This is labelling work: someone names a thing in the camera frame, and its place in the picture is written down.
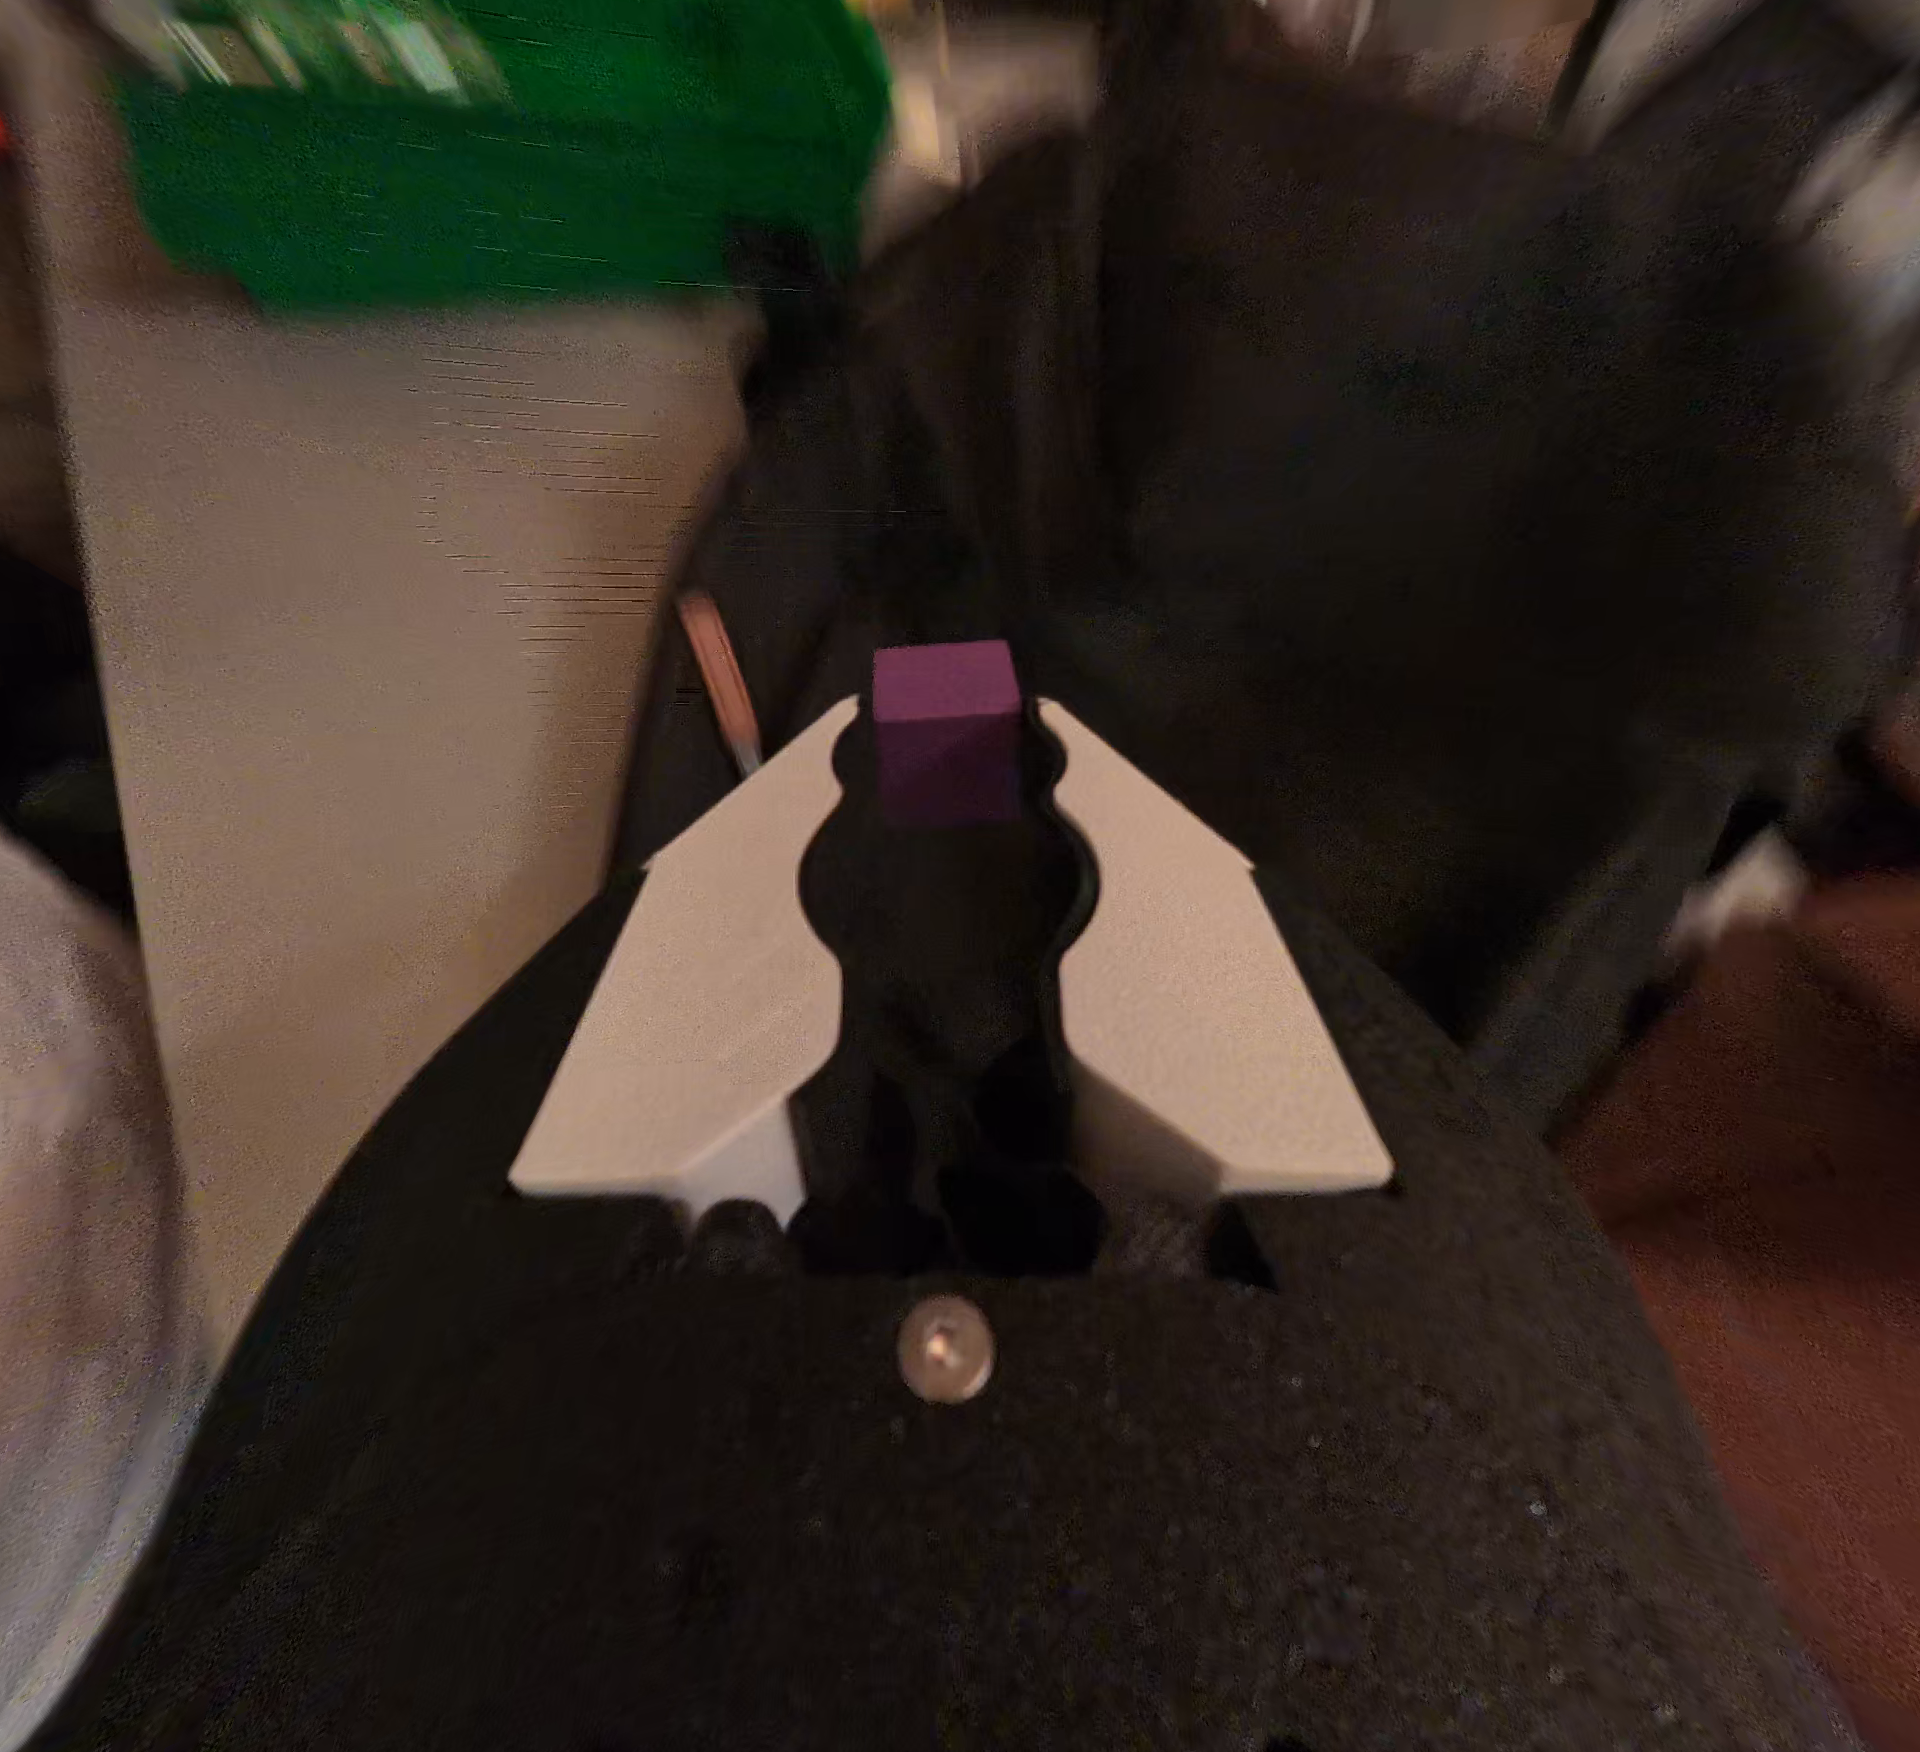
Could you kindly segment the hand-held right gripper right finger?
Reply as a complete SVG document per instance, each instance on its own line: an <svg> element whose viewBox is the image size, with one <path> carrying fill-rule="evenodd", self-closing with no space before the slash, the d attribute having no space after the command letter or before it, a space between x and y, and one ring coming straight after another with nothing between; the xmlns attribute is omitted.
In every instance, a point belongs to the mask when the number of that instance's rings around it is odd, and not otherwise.
<svg viewBox="0 0 1920 1752"><path fill-rule="evenodd" d="M1036 713L1092 854L1059 967L1075 1163L1163 1201L1384 1188L1391 1155L1253 863L1069 707Z"/></svg>

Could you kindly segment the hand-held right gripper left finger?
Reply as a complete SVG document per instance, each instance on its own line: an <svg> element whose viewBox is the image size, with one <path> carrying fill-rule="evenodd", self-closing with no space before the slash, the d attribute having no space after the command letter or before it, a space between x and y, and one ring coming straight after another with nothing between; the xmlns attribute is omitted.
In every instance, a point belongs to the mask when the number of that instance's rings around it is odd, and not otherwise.
<svg viewBox="0 0 1920 1752"><path fill-rule="evenodd" d="M651 1195L697 1220L804 1201L797 1092L840 1036L843 972L801 895L843 800L833 753L858 698L810 726L659 848L552 1074L511 1188Z"/></svg>

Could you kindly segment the purple cube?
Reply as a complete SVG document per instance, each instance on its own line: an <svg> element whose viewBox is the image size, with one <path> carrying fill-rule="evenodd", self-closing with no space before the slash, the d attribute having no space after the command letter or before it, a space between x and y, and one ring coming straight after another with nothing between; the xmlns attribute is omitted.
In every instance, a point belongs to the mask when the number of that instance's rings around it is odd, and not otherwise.
<svg viewBox="0 0 1920 1752"><path fill-rule="evenodd" d="M1001 638L880 648L870 705L880 808L891 826L1020 816L1023 696Z"/></svg>

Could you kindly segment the white desk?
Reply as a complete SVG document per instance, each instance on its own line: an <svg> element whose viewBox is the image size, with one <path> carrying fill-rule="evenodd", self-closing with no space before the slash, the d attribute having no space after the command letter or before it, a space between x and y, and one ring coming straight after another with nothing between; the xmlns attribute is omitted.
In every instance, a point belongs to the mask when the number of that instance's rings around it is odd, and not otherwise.
<svg viewBox="0 0 1920 1752"><path fill-rule="evenodd" d="M598 888L728 300L296 325L28 131L113 763L218 1355L424 1060Z"/></svg>

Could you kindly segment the pen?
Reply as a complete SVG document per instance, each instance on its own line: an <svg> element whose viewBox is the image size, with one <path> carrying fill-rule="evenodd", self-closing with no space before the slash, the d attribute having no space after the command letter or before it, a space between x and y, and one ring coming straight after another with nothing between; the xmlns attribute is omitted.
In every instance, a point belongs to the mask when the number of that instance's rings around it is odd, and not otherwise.
<svg viewBox="0 0 1920 1752"><path fill-rule="evenodd" d="M699 671L716 729L741 778L762 764L762 736L733 635L705 591L688 589L675 599L688 650Z"/></svg>

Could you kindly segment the dark cloth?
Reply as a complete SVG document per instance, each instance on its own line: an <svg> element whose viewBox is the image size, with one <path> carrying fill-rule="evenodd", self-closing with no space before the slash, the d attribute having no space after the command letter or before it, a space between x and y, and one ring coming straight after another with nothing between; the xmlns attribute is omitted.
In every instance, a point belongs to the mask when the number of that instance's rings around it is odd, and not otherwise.
<svg viewBox="0 0 1920 1752"><path fill-rule="evenodd" d="M1005 638L1549 1132L1893 671L1893 451L1787 231L1891 82L1749 31L1562 156L1146 65L768 343L672 591L770 739Z"/></svg>

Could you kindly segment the green box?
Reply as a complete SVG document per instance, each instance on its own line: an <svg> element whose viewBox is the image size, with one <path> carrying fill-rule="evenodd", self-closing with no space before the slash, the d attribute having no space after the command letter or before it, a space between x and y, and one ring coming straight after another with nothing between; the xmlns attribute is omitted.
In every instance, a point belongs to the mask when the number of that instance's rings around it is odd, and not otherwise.
<svg viewBox="0 0 1920 1752"><path fill-rule="evenodd" d="M179 271L284 312L843 275L909 0L155 0L115 104Z"/></svg>

